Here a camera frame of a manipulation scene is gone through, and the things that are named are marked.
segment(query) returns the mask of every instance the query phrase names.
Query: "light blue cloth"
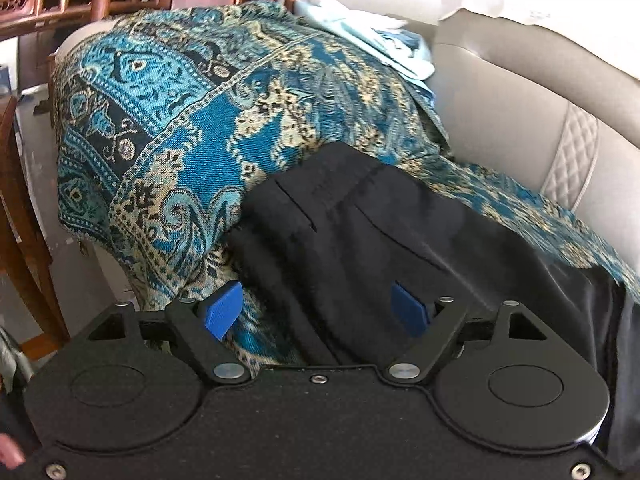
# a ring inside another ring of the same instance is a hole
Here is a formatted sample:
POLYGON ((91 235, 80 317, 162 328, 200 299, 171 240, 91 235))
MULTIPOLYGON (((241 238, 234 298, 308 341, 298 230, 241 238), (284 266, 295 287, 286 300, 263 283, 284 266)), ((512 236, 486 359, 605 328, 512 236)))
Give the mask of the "light blue cloth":
POLYGON ((383 37, 378 31, 380 27, 376 27, 370 19, 375 15, 349 10, 336 0, 297 0, 294 13, 303 17, 312 27, 340 36, 371 54, 383 64, 396 70, 408 82, 430 90, 424 81, 433 75, 435 68, 431 63, 429 48, 422 37, 420 37, 421 43, 418 49, 396 48, 395 42, 383 37))

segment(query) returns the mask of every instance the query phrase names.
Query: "silver screw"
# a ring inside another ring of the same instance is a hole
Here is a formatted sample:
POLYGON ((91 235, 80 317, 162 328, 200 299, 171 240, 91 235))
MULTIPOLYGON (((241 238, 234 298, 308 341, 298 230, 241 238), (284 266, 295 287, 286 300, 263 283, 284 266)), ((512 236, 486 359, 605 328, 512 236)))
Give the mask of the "silver screw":
POLYGON ((327 384, 329 382, 329 379, 324 375, 314 375, 311 376, 311 382, 313 384, 327 384))
POLYGON ((66 469, 60 464, 49 464, 44 472, 51 480, 65 480, 66 478, 66 469))
POLYGON ((420 375, 420 368, 411 363, 397 363, 389 367, 389 373, 396 379, 415 379, 420 375))
POLYGON ((573 469, 571 469, 571 478, 574 480, 586 480, 590 475, 591 466, 589 464, 577 464, 573 469))
POLYGON ((244 374, 244 367, 238 363, 222 363, 213 368, 213 373, 220 379, 239 379, 244 374))

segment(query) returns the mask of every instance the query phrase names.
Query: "teal fabric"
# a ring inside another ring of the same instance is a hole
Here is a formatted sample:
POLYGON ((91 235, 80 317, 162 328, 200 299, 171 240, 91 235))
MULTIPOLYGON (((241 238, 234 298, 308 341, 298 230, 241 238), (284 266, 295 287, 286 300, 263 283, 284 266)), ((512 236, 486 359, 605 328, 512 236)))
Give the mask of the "teal fabric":
MULTIPOLYGON (((334 140, 640 290, 571 213, 448 160, 429 91, 271 2, 120 19, 57 67, 54 124, 60 221, 119 261, 147 310, 235 279, 222 238, 244 193, 334 140)), ((251 290, 225 341, 254 370, 299 362, 251 290)))

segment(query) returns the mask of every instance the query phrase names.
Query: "quilted panel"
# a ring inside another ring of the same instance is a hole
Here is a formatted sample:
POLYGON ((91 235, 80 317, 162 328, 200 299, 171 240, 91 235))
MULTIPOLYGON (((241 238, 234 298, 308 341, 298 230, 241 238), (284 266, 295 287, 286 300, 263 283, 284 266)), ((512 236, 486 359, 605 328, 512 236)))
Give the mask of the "quilted panel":
POLYGON ((575 210, 593 171, 598 153, 598 120, 573 103, 564 121, 562 137, 542 194, 575 210))

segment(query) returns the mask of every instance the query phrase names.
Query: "wooden chair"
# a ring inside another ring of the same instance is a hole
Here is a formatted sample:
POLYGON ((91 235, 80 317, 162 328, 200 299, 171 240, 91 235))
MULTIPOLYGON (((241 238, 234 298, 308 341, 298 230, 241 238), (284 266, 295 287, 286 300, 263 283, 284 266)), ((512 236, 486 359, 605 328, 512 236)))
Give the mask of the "wooden chair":
MULTIPOLYGON (((15 97, 0 99, 0 272, 5 272, 18 291, 27 309, 42 329, 45 337, 32 347, 49 351, 57 349, 69 340, 69 333, 60 311, 51 280, 49 266, 52 262, 22 172, 18 154, 14 117, 15 97), (12 220, 20 242, 16 241, 9 218, 12 220), (36 271, 36 284, 31 270, 36 271)), ((31 358, 41 355, 31 353, 31 358)))

